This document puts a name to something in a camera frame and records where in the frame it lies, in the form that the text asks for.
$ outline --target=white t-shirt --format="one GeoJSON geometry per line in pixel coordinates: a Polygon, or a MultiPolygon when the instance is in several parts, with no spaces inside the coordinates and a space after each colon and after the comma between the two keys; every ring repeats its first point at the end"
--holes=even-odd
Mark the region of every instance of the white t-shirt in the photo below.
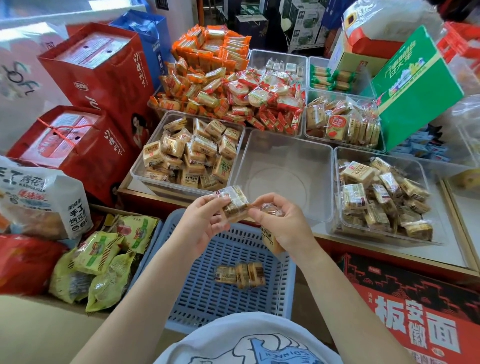
{"type": "Polygon", "coordinates": [[[248,312],[219,318],[169,346],[154,364],[341,364],[308,330],[248,312]]]}

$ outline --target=person's right hand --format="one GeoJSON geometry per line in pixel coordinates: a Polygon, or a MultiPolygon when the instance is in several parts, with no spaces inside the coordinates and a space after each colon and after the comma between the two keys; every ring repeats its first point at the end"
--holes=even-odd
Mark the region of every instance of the person's right hand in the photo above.
{"type": "Polygon", "coordinates": [[[257,208],[251,208],[248,215],[257,224],[270,230],[282,248],[294,258],[297,264],[300,260],[307,258],[312,250],[320,247],[313,237],[312,230],[300,207],[275,193],[258,197],[253,205],[261,207],[262,204],[267,203],[281,208],[285,216],[269,215],[257,208]]]}

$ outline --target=red cardboard box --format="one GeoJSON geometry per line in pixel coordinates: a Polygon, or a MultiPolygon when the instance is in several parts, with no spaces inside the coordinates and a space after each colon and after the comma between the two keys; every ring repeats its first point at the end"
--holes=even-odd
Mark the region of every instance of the red cardboard box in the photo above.
{"type": "Polygon", "coordinates": [[[478,293],[360,255],[338,265],[417,363],[478,363],[478,293]]]}
{"type": "Polygon", "coordinates": [[[147,106],[154,89],[137,33],[89,23],[38,56],[74,106],[105,110],[141,149],[158,124],[147,106]]]}
{"type": "Polygon", "coordinates": [[[117,188],[138,156],[105,111],[57,106],[40,118],[8,157],[62,170],[85,191],[114,206],[117,188]]]}

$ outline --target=hand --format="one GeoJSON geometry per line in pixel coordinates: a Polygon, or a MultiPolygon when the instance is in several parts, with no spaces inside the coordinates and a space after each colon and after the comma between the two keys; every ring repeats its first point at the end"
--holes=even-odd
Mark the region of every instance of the hand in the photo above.
{"type": "Polygon", "coordinates": [[[172,233],[172,240],[181,245],[185,253],[192,254],[192,262],[202,255],[215,235],[230,229],[228,221],[215,215],[229,203],[230,197],[211,194],[197,198],[183,213],[172,233]]]}
{"type": "Polygon", "coordinates": [[[308,258],[312,250],[320,247],[313,237],[302,210],[296,204],[275,193],[260,196],[253,205],[260,207],[267,203],[281,208],[285,216],[269,215],[257,208],[251,208],[248,215],[257,224],[270,230],[282,248],[299,264],[303,259],[308,258]]]}

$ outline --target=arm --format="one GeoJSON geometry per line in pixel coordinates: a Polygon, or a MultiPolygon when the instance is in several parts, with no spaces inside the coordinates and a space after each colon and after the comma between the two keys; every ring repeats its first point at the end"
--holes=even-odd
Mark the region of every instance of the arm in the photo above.
{"type": "Polygon", "coordinates": [[[345,364],[413,363],[407,350],[385,328],[349,280],[313,237],[300,208],[276,194],[255,206],[274,203],[284,217],[251,209],[249,215],[269,229],[302,270],[345,364]]]}
{"type": "Polygon", "coordinates": [[[74,364],[148,363],[190,268],[228,224],[213,216],[229,198],[200,197],[130,292],[76,355],[74,364]]]}

